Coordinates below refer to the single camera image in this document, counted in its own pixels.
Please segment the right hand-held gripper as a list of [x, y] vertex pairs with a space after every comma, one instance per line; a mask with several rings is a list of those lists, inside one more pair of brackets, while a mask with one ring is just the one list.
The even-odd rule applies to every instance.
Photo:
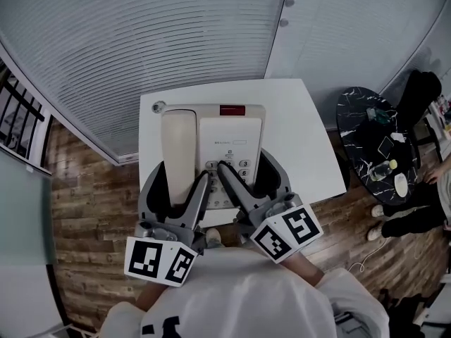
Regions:
[[274, 263], [284, 261], [323, 235], [311, 206], [291, 192], [288, 174], [269, 152], [260, 153], [252, 186], [225, 161], [218, 163], [217, 173], [234, 207], [240, 209], [240, 234]]

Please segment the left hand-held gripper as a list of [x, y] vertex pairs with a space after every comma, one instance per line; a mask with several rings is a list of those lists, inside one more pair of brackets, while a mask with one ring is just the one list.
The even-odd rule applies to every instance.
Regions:
[[143, 221], [136, 224], [135, 235], [127, 238], [124, 274], [181, 287], [196, 258], [204, 253], [204, 234], [193, 230], [204, 218], [208, 198], [209, 174], [203, 170], [186, 201], [172, 208], [165, 164], [160, 162], [140, 192], [138, 213]]

